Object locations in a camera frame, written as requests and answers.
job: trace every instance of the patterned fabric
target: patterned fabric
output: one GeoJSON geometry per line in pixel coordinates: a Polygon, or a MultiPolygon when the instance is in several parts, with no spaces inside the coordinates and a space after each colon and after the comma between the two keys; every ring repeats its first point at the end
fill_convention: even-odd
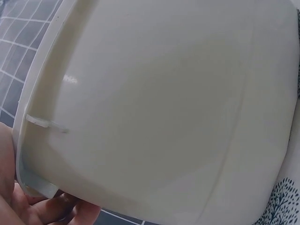
{"type": "Polygon", "coordinates": [[[294,225],[298,221],[299,192],[295,182],[284,178],[275,185],[262,217],[254,225],[294,225]]]}

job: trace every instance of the white plastic surface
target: white plastic surface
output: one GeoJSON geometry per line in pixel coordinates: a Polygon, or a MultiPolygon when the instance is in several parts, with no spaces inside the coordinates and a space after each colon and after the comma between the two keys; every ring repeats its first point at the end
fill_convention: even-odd
{"type": "Polygon", "coordinates": [[[87,0],[65,21],[68,4],[49,27],[17,112],[14,138],[28,168],[158,224],[255,222],[296,102],[292,3],[87,0]],[[26,114],[69,132],[28,123],[26,114]]]}

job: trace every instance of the grout line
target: grout line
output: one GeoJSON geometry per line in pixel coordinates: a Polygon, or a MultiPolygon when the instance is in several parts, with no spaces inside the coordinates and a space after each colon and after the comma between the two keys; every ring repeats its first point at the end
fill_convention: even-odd
{"type": "Polygon", "coordinates": [[[8,114],[13,119],[15,118],[12,114],[10,114],[8,111],[6,111],[3,107],[0,107],[0,110],[2,110],[3,112],[5,112],[6,114],[8,114]]]}
{"type": "Polygon", "coordinates": [[[42,31],[42,29],[44,28],[46,23],[43,23],[43,25],[41,26],[41,28],[38,30],[36,36],[32,39],[32,41],[30,42],[30,44],[28,46],[31,46],[33,44],[33,42],[37,39],[37,37],[39,36],[40,32],[42,31]]]}
{"type": "Polygon", "coordinates": [[[14,41],[8,41],[8,40],[5,40],[5,39],[0,39],[0,41],[6,42],[6,43],[12,44],[12,45],[20,46],[20,47],[23,47],[23,48],[26,48],[26,49],[37,51],[37,48],[32,48],[32,47],[29,47],[29,46],[26,46],[26,45],[22,45],[22,44],[14,42],[14,41]]]}
{"type": "Polygon", "coordinates": [[[125,221],[127,221],[127,222],[130,222],[130,223],[132,223],[132,224],[135,224],[135,225],[140,225],[140,224],[137,224],[137,223],[135,223],[135,222],[132,222],[132,221],[130,221],[130,220],[128,220],[128,219],[125,219],[125,218],[119,217],[119,216],[117,216],[117,215],[114,215],[114,214],[112,214],[112,213],[110,213],[110,212],[107,212],[107,211],[105,211],[105,210],[102,210],[102,211],[103,211],[103,212],[105,212],[105,213],[107,213],[108,215],[111,215],[111,216],[114,216],[114,217],[116,217],[116,218],[119,218],[119,219],[125,220],[125,221]]]}
{"type": "Polygon", "coordinates": [[[25,83],[24,81],[20,80],[19,78],[15,77],[15,76],[12,76],[11,74],[5,72],[5,71],[2,70],[2,69],[0,69],[0,72],[2,72],[2,73],[4,73],[4,74],[6,74],[7,76],[9,76],[9,77],[15,79],[16,81],[19,81],[19,82],[21,82],[21,83],[23,83],[23,84],[25,83]]]}
{"type": "Polygon", "coordinates": [[[11,8],[11,10],[7,13],[7,15],[10,14],[11,11],[13,11],[13,9],[15,8],[16,5],[17,5],[17,2],[15,2],[14,7],[11,8]]]}
{"type": "Polygon", "coordinates": [[[50,23],[50,21],[45,21],[45,20],[23,19],[23,18],[16,18],[16,17],[10,17],[10,16],[3,16],[3,17],[1,17],[1,19],[13,19],[13,20],[29,21],[29,22],[50,23]]]}
{"type": "Polygon", "coordinates": [[[23,9],[20,11],[20,13],[18,14],[18,16],[16,16],[16,18],[18,18],[22,12],[24,11],[24,9],[26,8],[27,4],[28,4],[29,0],[27,0],[26,4],[24,5],[23,9]]]}

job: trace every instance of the finger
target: finger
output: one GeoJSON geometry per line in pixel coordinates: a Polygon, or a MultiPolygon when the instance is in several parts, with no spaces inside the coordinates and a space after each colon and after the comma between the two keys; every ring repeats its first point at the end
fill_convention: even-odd
{"type": "Polygon", "coordinates": [[[50,224],[68,215],[77,202],[78,198],[64,193],[53,199],[38,202],[32,207],[43,224],[50,224]]]}
{"type": "Polygon", "coordinates": [[[77,214],[68,225],[93,225],[99,216],[101,208],[80,200],[76,205],[77,214]]]}
{"type": "Polygon", "coordinates": [[[75,213],[72,211],[69,215],[66,216],[66,218],[62,219],[61,221],[57,221],[54,223],[51,223],[49,225],[68,225],[68,223],[74,218],[75,213]]]}
{"type": "MultiPolygon", "coordinates": [[[[62,190],[58,190],[54,197],[60,196],[63,193],[64,192],[62,190]]],[[[29,195],[26,195],[26,197],[27,197],[27,201],[28,201],[29,205],[34,205],[36,203],[39,203],[39,202],[44,201],[44,200],[47,199],[44,196],[41,196],[41,197],[31,197],[29,195]]]]}
{"type": "Polygon", "coordinates": [[[29,195],[26,195],[26,198],[27,198],[29,205],[34,205],[36,203],[39,203],[39,202],[47,199],[46,197],[43,197],[43,196],[42,197],[31,197],[29,195]]]}

